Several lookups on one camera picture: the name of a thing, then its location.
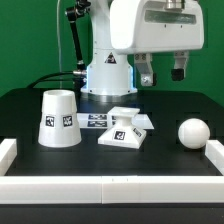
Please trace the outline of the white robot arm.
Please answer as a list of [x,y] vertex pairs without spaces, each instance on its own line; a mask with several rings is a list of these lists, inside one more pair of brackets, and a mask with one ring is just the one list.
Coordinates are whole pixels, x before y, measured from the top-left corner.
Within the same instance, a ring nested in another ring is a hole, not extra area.
[[172,52],[172,76],[185,77],[191,50],[204,43],[203,14],[196,0],[90,0],[92,61],[87,66],[87,94],[116,97],[137,91],[133,71],[143,86],[156,81],[154,53]]

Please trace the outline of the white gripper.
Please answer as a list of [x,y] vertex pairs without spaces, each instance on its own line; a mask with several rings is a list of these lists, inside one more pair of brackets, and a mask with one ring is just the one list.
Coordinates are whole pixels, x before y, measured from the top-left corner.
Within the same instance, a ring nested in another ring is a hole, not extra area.
[[114,0],[110,7],[112,47],[118,54],[135,54],[134,64],[143,87],[156,84],[150,53],[173,52],[173,81],[182,81],[188,51],[204,43],[202,9],[197,1],[185,0],[183,9],[167,9],[166,0]]

